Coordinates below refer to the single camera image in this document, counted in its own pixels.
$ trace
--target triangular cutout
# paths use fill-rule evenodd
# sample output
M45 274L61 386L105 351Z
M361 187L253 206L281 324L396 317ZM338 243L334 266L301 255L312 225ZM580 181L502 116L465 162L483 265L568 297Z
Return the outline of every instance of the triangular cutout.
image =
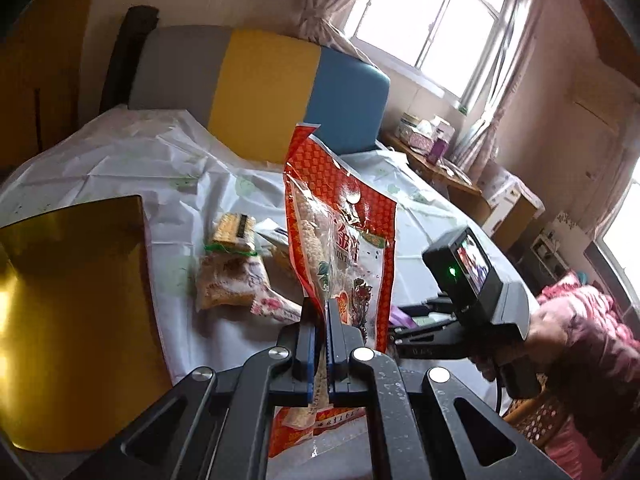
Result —
M453 405L482 466L490 466L516 452L515 444L486 420L468 400L457 397Z
M160 465L174 438L186 407L187 399L183 397L176 399L164 412L156 416L141 433L129 441L126 453L149 465Z

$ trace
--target golden metallic panel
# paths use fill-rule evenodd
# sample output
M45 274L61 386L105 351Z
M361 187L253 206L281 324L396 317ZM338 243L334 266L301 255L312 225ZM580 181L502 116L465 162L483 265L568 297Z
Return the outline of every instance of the golden metallic panel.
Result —
M142 199L0 228L0 426L42 452L100 447L170 387Z

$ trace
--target red food package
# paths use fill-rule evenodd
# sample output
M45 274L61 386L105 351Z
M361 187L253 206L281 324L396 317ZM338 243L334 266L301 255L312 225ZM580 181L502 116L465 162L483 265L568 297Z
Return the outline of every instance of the red food package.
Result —
M291 263L323 316L324 302L337 298L342 322L357 326L366 346L384 352L394 280L396 202L341 165L311 136L315 129L296 127L284 167ZM313 403L276 414L270 456L364 414L361 408L329 404L322 361Z

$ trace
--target wooden desk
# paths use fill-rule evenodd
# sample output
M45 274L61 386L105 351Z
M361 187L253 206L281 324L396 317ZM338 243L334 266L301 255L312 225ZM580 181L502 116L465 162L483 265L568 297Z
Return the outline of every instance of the wooden desk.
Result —
M389 132L380 133L380 142L406 155L409 167L427 183L441 182L447 187L449 201L458 207L478 225L484 224L491 214L491 207L482 197L478 186L468 184L456 176L451 176L446 170L427 162L427 158L414 152L404 142Z

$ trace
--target silver screw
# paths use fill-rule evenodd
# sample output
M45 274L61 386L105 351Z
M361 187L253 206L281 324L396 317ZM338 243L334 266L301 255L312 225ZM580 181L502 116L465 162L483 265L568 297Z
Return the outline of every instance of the silver screw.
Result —
M198 382L209 381L213 377L213 370L207 366L199 366L191 372L191 377Z
M375 357L375 354L371 348L361 346L353 351L353 357L358 361L371 361Z
M429 377L434 383L446 383L451 377L451 374L446 368L437 366L429 370Z
M275 359L276 361L286 359L287 357L289 357L289 350L282 346L274 346L271 350L269 350L269 357L271 359Z

